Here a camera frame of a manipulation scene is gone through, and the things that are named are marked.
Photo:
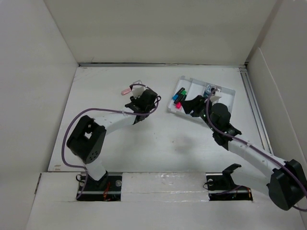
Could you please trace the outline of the black highlighter green cap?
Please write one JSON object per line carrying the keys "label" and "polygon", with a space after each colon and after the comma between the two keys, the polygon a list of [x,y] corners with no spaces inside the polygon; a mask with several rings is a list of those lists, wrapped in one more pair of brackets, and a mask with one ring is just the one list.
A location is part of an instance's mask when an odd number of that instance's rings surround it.
{"label": "black highlighter green cap", "polygon": [[184,87],[182,87],[182,88],[180,88],[180,89],[178,90],[178,92],[176,93],[176,95],[180,95],[180,94],[185,95],[186,93],[187,93],[187,91],[185,90]]}

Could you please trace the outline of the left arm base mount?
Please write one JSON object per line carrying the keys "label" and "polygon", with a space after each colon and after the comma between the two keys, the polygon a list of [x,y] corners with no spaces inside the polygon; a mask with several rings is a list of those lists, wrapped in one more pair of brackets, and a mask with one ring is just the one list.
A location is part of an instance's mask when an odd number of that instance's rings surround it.
{"label": "left arm base mount", "polygon": [[90,176],[85,181],[85,174],[76,175],[75,178],[78,182],[76,200],[88,202],[121,201],[122,176],[121,172],[111,172],[107,173],[107,176],[104,176],[100,181],[95,181]]}

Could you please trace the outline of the pink translucent eraser case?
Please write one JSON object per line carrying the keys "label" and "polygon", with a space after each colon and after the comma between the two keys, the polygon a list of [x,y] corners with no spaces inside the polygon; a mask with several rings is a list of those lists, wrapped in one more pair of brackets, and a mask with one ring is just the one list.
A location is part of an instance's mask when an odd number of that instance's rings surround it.
{"label": "pink translucent eraser case", "polygon": [[124,89],[122,92],[121,92],[121,95],[126,95],[128,93],[131,92],[131,89],[130,88],[127,88],[127,89]]}

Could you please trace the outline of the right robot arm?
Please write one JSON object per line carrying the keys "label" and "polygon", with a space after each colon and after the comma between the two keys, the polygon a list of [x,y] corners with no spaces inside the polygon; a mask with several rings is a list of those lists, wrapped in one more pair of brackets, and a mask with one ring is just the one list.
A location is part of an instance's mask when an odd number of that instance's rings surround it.
{"label": "right robot arm", "polygon": [[213,132],[215,142],[250,163],[262,178],[247,178],[239,174],[239,164],[223,170],[223,186],[232,189],[245,185],[270,198],[280,209],[288,211],[307,196],[307,179],[302,165],[292,159],[286,161],[258,148],[242,138],[242,133],[230,123],[231,114],[226,105],[212,103],[201,95],[182,102],[183,110],[192,117],[201,118]]}

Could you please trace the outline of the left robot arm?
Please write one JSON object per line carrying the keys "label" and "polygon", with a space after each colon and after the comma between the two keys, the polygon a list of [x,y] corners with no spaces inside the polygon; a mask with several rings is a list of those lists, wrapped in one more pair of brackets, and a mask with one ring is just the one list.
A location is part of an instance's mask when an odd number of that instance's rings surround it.
{"label": "left robot arm", "polygon": [[108,112],[107,115],[91,118],[81,112],[73,120],[77,121],[66,142],[68,149],[84,164],[90,184],[96,190],[102,190],[107,184],[107,170],[104,168],[99,155],[105,137],[121,128],[132,126],[143,121],[158,106],[161,97],[151,89],[145,89],[138,96],[131,96],[130,102],[121,110],[91,108],[87,111]]}

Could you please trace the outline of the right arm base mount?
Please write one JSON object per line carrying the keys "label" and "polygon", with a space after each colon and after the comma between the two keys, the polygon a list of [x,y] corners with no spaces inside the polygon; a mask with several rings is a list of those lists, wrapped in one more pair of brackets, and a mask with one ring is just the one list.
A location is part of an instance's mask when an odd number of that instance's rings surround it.
{"label": "right arm base mount", "polygon": [[206,173],[203,188],[208,191],[209,201],[253,201],[251,189],[235,184],[231,176],[240,167],[234,163],[222,172]]}

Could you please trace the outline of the black highlighter blue cap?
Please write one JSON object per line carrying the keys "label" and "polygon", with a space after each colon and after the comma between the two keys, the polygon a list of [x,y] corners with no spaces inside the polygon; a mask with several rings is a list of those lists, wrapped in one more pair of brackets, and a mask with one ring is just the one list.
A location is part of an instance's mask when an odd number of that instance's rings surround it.
{"label": "black highlighter blue cap", "polygon": [[173,96],[173,101],[181,101],[181,100],[183,100],[184,98],[185,98],[185,94],[176,94],[176,95],[174,95]]}

